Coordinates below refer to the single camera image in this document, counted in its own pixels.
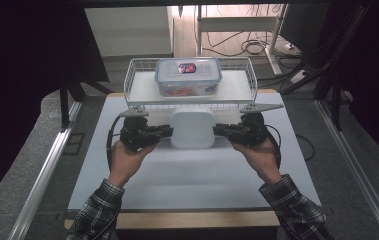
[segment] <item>wall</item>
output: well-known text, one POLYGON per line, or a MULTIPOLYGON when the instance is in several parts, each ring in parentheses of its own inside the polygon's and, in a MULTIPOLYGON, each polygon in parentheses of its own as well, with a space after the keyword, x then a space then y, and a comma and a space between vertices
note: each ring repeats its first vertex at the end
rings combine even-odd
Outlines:
POLYGON ((85 11, 102 57, 172 53, 170 7, 85 11))

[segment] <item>aluminum rail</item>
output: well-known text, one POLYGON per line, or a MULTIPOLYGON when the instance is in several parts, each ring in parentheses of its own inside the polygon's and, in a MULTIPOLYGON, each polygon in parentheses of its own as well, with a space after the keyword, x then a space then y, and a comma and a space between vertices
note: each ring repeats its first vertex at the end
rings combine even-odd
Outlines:
POLYGON ((65 143, 70 136, 81 105, 82 103, 80 102, 74 102, 71 106, 70 125, 67 129, 65 129, 64 132, 58 133, 45 160, 45 163, 40 170, 39 176, 37 177, 36 182, 34 183, 26 202, 24 203, 23 209, 21 210, 20 215, 18 215, 14 227, 9 234, 8 240, 18 240, 25 238, 27 231, 29 230, 30 225, 33 221, 34 215, 36 214, 36 211, 39 207, 39 204, 42 201, 43 195, 45 194, 49 180, 51 179, 61 153, 64 150, 65 143))
POLYGON ((327 107, 325 100, 316 100, 316 105, 319 108, 320 113, 322 114, 322 117, 332 134, 332 137, 335 139, 335 142, 338 145, 338 148, 341 151, 348 165, 348 168, 351 170, 354 179, 360 187, 361 192, 363 193, 370 209, 372 210, 377 222, 379 223, 379 195, 376 193, 372 184, 364 173, 343 133, 338 131, 338 129, 333 125, 330 118, 330 110, 327 107))

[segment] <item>power strip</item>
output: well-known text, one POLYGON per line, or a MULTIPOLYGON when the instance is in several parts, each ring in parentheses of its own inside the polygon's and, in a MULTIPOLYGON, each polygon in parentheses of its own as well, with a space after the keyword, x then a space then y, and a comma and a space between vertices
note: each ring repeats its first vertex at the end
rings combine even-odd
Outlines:
POLYGON ((295 84, 299 81, 301 81, 303 78, 305 78, 306 76, 308 76, 310 74, 310 72, 308 71, 305 71, 305 70, 301 70, 299 71, 292 79, 291 79, 291 83, 295 84))
POLYGON ((294 49, 294 45, 292 45, 292 43, 288 43, 285 45, 285 48, 288 50, 292 50, 292 49, 294 49))

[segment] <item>gray floor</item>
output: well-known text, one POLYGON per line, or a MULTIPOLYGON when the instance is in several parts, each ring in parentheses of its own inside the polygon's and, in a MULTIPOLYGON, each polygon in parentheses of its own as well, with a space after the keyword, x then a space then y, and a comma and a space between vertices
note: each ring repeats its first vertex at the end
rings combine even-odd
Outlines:
MULTIPOLYGON (((284 50, 284 41, 279 41, 278 48, 284 50)), ((102 84, 113 91, 122 92, 128 61, 129 58, 105 59, 110 83, 102 84)), ((252 62, 258 78, 273 77, 264 55, 253 57, 252 62)), ((286 67, 282 65, 282 71, 289 72, 297 61, 285 60, 283 63, 286 67)), ((379 239, 379 223, 312 98, 316 82, 284 95, 283 98, 295 132, 314 145, 315 155, 307 161, 307 166, 327 214, 327 226, 341 239, 379 239)), ((259 81, 260 87, 278 91, 289 85, 290 81, 259 81)), ((84 149, 90 143, 97 115, 105 99, 101 92, 86 85, 83 87, 89 95, 79 113, 79 119, 84 121, 78 121, 73 129, 73 136, 84 135, 82 150, 76 152, 75 145, 72 144, 64 150, 67 154, 63 154, 58 162, 26 239, 64 239, 66 236, 63 215, 84 159, 84 149)), ((348 107, 348 104, 341 106, 342 132, 379 195, 379 146, 355 121, 348 107)), ((41 104, 41 115, 32 133, 0 184, 0 239, 8 238, 58 134, 61 123, 59 109, 58 92, 45 97, 41 104)), ((311 156, 311 146, 302 139, 299 139, 299 143, 305 157, 311 156)), ((281 232, 279 239, 284 239, 281 232)))

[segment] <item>cuff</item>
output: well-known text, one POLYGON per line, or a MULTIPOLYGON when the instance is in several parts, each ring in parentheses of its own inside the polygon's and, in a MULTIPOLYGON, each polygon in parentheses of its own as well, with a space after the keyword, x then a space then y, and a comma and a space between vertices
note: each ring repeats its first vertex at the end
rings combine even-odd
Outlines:
POLYGON ((288 174, 282 177, 282 181, 273 185, 264 184, 258 190, 276 211, 288 208, 302 197, 292 178, 288 174))
POLYGON ((104 179, 101 186, 93 194, 93 200, 105 208, 118 208, 121 206, 121 198, 125 190, 116 187, 104 179))

